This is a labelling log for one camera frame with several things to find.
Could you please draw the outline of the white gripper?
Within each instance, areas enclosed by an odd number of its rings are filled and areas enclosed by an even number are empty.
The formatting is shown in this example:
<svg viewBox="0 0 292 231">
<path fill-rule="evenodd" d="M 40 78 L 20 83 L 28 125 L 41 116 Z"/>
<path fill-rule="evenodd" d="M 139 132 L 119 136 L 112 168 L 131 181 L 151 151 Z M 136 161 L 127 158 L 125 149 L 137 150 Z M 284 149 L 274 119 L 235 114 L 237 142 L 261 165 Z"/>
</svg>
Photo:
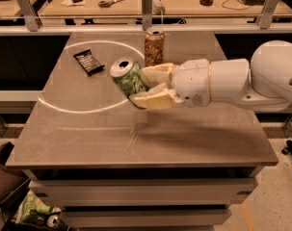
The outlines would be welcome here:
<svg viewBox="0 0 292 231">
<path fill-rule="evenodd" d="M 206 59 L 190 60 L 179 66 L 173 63 L 147 66 L 143 73 L 152 89 L 129 96 L 138 108 L 169 109 L 182 103 L 187 107 L 202 107 L 210 103 Z"/>
</svg>

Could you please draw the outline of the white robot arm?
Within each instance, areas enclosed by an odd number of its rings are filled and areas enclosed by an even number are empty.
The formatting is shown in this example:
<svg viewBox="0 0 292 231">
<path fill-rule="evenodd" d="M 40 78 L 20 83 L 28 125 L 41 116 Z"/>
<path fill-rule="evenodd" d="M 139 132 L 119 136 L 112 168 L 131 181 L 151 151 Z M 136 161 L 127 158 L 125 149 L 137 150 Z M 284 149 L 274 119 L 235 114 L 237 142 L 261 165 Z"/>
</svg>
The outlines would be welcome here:
<svg viewBox="0 0 292 231">
<path fill-rule="evenodd" d="M 190 60 L 149 66 L 143 73 L 151 88 L 130 96 L 140 108 L 224 102 L 258 112 L 278 112 L 292 105 L 292 43 L 283 40 L 261 44 L 250 60 Z"/>
</svg>

